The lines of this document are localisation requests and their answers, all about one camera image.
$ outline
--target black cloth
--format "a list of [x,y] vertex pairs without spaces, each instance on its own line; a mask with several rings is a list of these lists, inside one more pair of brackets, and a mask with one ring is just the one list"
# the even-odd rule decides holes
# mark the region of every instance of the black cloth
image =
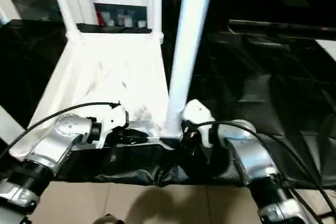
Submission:
[[[2,55],[8,51],[9,56],[16,56],[12,63],[3,59],[3,62],[7,62],[7,69],[2,68],[2,71],[11,74],[11,69],[15,70],[21,66],[24,73],[29,75],[31,71],[28,66],[33,66],[35,73],[32,75],[35,76],[38,72],[36,67],[42,68],[44,61],[38,61],[34,57],[52,55],[54,57],[51,57],[53,60],[50,61],[53,65],[47,64],[50,66],[50,73],[43,76],[42,69],[40,73],[43,76],[41,83],[46,85],[66,42],[64,28],[62,25],[51,28],[48,27],[51,26],[48,23],[40,22],[40,26],[33,23],[34,25],[28,25],[24,22],[20,27],[17,27],[18,24],[13,26],[14,31],[17,29],[20,32],[12,37],[10,34],[14,31],[5,30],[8,26],[0,30]],[[84,25],[79,27],[82,31],[92,32],[100,29]],[[41,35],[41,40],[24,37],[19,40],[21,34]],[[172,60],[174,43],[169,40],[169,36],[166,39],[163,57],[169,80],[171,64],[167,62]],[[210,108],[218,120],[249,120],[258,132],[279,137],[300,155],[326,188],[335,188],[334,60],[314,40],[231,35],[210,37],[209,41],[203,43],[199,50],[189,99],[199,99]],[[20,48],[24,48],[21,49],[24,54],[20,55],[17,52]],[[24,64],[21,60],[26,57],[27,60],[35,62],[35,65]],[[2,80],[8,81],[9,78],[2,76]],[[27,87],[32,90],[36,88],[34,81],[36,78],[30,80]],[[41,85],[40,93],[35,97],[40,97],[43,89]],[[25,87],[17,86],[17,90],[11,92],[8,90],[1,96],[7,100],[12,98],[12,101],[15,95],[20,95],[21,100],[28,99]],[[34,104],[36,106],[37,102],[38,98],[28,103],[28,108]],[[20,112],[26,113],[23,118],[29,118],[29,113],[32,113],[24,106]],[[262,137],[267,141],[276,163],[289,181],[297,188],[313,188],[313,184],[307,180],[293,158],[278,144],[264,135]],[[196,147],[194,153],[194,156],[190,156],[182,147],[175,151],[167,151],[154,145],[122,147],[117,149],[116,162],[110,163],[110,149],[73,152],[56,179],[68,182],[115,182],[158,186],[242,185],[230,152],[223,153],[223,163],[218,162],[218,166],[225,170],[220,173],[209,171],[199,147]]]

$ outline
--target glass cabinet door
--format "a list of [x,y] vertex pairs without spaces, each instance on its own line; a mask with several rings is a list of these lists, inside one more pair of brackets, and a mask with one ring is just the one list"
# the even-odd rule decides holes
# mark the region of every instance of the glass cabinet door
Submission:
[[21,19],[63,22],[57,0],[11,1]]
[[113,4],[94,4],[101,26],[147,28],[147,7]]

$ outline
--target black fabric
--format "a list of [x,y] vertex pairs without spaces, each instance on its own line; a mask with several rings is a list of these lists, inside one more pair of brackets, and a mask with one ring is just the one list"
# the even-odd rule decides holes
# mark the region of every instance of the black fabric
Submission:
[[[326,188],[335,188],[336,62],[314,40],[221,36],[199,51],[189,99],[199,99],[219,120],[249,120],[258,132],[285,141]],[[295,160],[261,135],[283,174],[297,188],[314,188]],[[140,185],[242,186],[230,153],[211,173],[199,147],[160,146],[74,152],[58,179]]]
[[0,28],[0,105],[27,127],[66,44],[63,24],[12,20]]

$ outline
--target crumpled black cloth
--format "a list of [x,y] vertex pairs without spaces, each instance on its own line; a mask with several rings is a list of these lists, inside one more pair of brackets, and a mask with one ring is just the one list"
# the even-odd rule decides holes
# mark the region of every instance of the crumpled black cloth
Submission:
[[[199,99],[219,120],[245,119],[257,132],[285,141],[325,188],[336,185],[336,62],[313,40],[224,36],[202,46],[190,99]],[[261,135],[283,175],[297,188],[314,188],[280,145]],[[230,152],[224,171],[209,171],[204,155],[161,146],[73,152],[58,178],[68,182],[115,182],[165,186],[242,186]]]

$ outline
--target white metal frame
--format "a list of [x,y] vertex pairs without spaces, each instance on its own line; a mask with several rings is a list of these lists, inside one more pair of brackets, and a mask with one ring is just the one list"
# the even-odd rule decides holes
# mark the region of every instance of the white metal frame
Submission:
[[5,12],[2,10],[1,6],[0,6],[0,19],[1,19],[3,24],[8,23],[8,18],[6,16]]
[[[22,126],[12,118],[12,116],[2,107],[0,106],[0,137],[3,139],[7,144],[14,141],[14,139],[19,136],[24,129]],[[23,158],[28,153],[23,151],[27,150],[31,142],[36,139],[34,133],[26,136],[22,142],[20,143],[20,146],[14,146],[11,149],[12,155],[14,155],[17,158]]]
[[[92,47],[88,48],[92,51],[96,51],[99,47],[105,46],[104,44],[108,44],[108,41],[110,41],[115,45],[122,43],[124,45],[124,48],[126,48],[128,52],[133,53],[137,49],[133,49],[132,47],[128,46],[128,44],[130,44],[128,41],[132,40],[139,47],[142,45],[143,42],[145,42],[146,45],[143,48],[151,48],[149,52],[152,55],[161,56],[160,41],[163,38],[161,31],[161,0],[153,0],[154,22],[153,31],[150,35],[83,34],[76,27],[67,0],[58,1],[67,28],[67,36],[69,38],[69,41],[64,51],[64,56],[62,56],[62,58],[60,59],[58,66],[53,76],[51,77],[45,94],[40,101],[40,108],[37,109],[34,117],[32,118],[32,123],[40,120],[41,118],[47,116],[52,112],[55,112],[55,110],[58,110],[59,108],[64,106],[66,100],[73,100],[74,96],[80,96],[79,94],[84,93],[77,92],[78,90],[75,90],[76,95],[70,94],[75,93],[74,89],[82,89],[82,91],[88,89],[87,85],[90,84],[86,84],[85,78],[89,80],[95,74],[92,70],[95,67],[95,63],[92,61],[90,53],[86,52],[87,48],[85,48],[85,45],[87,46],[88,44],[92,44]],[[160,110],[161,107],[163,107],[163,109],[160,111],[166,116],[166,120],[163,120],[164,124],[163,127],[161,127],[162,135],[175,138],[179,138],[181,136],[180,127],[182,112],[186,104],[187,94],[190,87],[195,58],[198,50],[198,44],[200,43],[208,4],[209,0],[182,0],[169,100],[167,97],[166,87],[162,87],[165,86],[165,80],[162,79],[164,76],[162,59],[152,56],[146,58],[146,60],[149,60],[149,66],[154,66],[154,69],[156,67],[159,67],[158,72],[156,72],[158,73],[157,78],[151,78],[153,77],[153,75],[148,75],[146,79],[143,79],[143,82],[150,82],[151,85],[153,85],[152,89],[157,92],[155,94],[155,97],[147,97],[148,99],[150,99],[151,103],[155,103],[153,105],[154,110],[157,108],[159,108]],[[325,46],[336,49],[336,47],[334,46],[335,43],[335,41],[331,41],[331,45]],[[117,52],[113,53],[122,55],[124,48],[117,47]],[[132,60],[135,60],[137,65],[141,65],[139,68],[146,67],[144,64],[141,64],[142,59],[130,57],[130,62],[132,62]],[[72,76],[71,70],[76,67],[78,63],[81,63],[83,61],[89,61],[89,63],[87,63],[86,66],[83,65],[83,69],[80,69],[80,71],[76,74],[78,76],[82,75],[81,79],[78,76]],[[69,99],[64,99],[64,97],[62,97],[64,95],[68,95]]]

